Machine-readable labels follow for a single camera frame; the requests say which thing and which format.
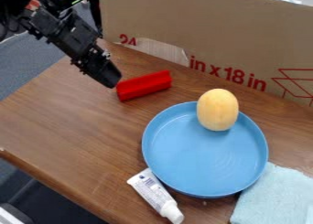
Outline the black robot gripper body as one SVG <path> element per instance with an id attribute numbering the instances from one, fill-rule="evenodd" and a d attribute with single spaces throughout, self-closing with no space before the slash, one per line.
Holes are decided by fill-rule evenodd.
<path id="1" fill-rule="evenodd" d="M 52 16 L 47 28 L 49 42 L 73 62 L 88 64 L 103 58 L 104 51 L 96 45 L 99 34 L 77 14 L 64 19 Z"/>

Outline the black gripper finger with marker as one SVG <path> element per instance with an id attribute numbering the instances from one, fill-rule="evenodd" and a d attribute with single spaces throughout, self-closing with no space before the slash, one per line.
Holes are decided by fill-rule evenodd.
<path id="1" fill-rule="evenodd" d="M 109 60 L 109 55 L 101 49 L 91 50 L 84 57 L 72 60 L 72 63 L 84 75 L 88 75 L 109 89 L 117 85 L 121 74 Z"/>

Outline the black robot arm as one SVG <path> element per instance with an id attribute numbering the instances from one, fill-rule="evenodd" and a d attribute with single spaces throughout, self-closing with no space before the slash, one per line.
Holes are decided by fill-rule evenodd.
<path id="1" fill-rule="evenodd" d="M 45 38 L 79 71 L 108 88 L 121 74 L 96 40 L 103 37 L 99 0 L 0 0 L 0 42 L 23 28 Z"/>

